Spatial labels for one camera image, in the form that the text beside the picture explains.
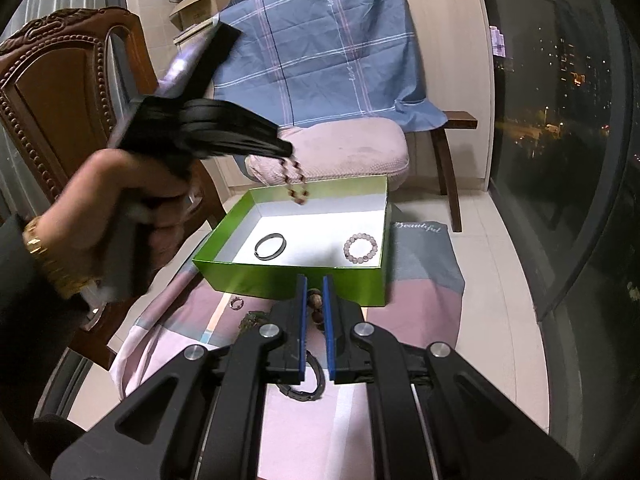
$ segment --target green box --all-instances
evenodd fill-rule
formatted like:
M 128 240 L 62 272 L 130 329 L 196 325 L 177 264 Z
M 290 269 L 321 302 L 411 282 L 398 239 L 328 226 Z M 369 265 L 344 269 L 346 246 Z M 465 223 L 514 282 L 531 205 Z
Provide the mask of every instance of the green box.
M 285 186 L 249 190 L 214 229 L 194 264 L 222 292 L 286 300 L 294 295 L 297 274 L 308 278 L 310 288 L 322 288 L 322 277 L 332 274 L 340 297 L 384 306 L 391 216 L 386 176 L 309 182 L 308 191 L 309 200 L 301 206 Z M 262 262 L 255 258 L 255 243 L 271 232 L 280 232 L 287 246 L 274 260 Z M 370 262 L 352 264 L 344 257 L 344 243 L 356 233 L 378 242 Z M 280 245 L 279 239 L 272 241 Z M 351 253 L 360 256 L 369 249 L 368 242 L 358 240 Z

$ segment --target gold watch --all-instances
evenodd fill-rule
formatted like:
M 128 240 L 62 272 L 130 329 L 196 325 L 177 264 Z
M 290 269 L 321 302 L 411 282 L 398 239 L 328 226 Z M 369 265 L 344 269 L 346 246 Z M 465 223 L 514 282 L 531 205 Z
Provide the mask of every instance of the gold watch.
M 40 238 L 36 235 L 36 226 L 40 220 L 36 216 L 27 224 L 22 234 L 24 245 L 31 255 L 40 264 L 47 281 L 56 289 L 56 292 L 65 300 L 80 292 L 94 279 L 89 277 L 73 276 L 64 267 L 47 256 L 47 248 L 42 245 Z

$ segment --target hand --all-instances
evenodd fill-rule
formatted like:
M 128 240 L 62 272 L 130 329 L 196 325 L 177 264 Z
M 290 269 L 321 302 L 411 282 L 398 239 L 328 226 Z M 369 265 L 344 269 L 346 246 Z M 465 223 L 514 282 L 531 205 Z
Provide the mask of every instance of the hand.
M 124 189 L 167 199 L 154 210 L 149 237 L 153 268 L 167 264 L 182 240 L 189 184 L 159 161 L 123 150 L 95 152 L 41 216 L 36 234 L 49 258 L 72 275 L 100 276 L 101 241 Z

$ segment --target tiled floor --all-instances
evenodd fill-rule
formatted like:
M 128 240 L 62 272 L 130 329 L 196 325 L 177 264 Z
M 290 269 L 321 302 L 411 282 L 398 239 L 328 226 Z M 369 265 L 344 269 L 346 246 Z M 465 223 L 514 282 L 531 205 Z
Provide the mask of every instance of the tiled floor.
M 402 189 L 392 201 L 407 220 L 449 225 L 446 197 L 423 190 Z M 228 210 L 237 198 L 225 203 Z M 487 193 L 462 192 L 462 233 L 451 233 L 458 265 L 465 278 L 462 322 L 456 349 L 539 426 L 548 429 L 548 387 L 545 355 L 531 297 L 513 244 Z M 133 322 L 164 288 L 185 258 L 209 232 L 205 225 L 189 238 L 174 260 L 156 276 L 149 293 L 130 310 L 111 341 L 119 349 Z M 93 366 L 70 417 L 90 428 L 118 402 L 107 372 Z

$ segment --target curtain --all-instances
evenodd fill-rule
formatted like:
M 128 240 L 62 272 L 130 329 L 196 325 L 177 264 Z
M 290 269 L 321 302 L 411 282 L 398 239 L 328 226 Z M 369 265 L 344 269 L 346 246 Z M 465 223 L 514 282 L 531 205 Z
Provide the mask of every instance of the curtain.
M 105 6 L 105 0 L 23 0 L 15 11 L 7 28 L 0 35 L 4 41 L 17 32 L 25 23 L 47 16 L 54 10 L 69 7 L 98 9 Z M 122 88 L 114 66 L 113 51 L 107 42 L 107 74 L 116 118 L 122 116 Z M 44 192 L 31 174 L 13 141 L 0 125 L 0 192 L 11 212 L 24 217 L 42 214 L 48 207 Z

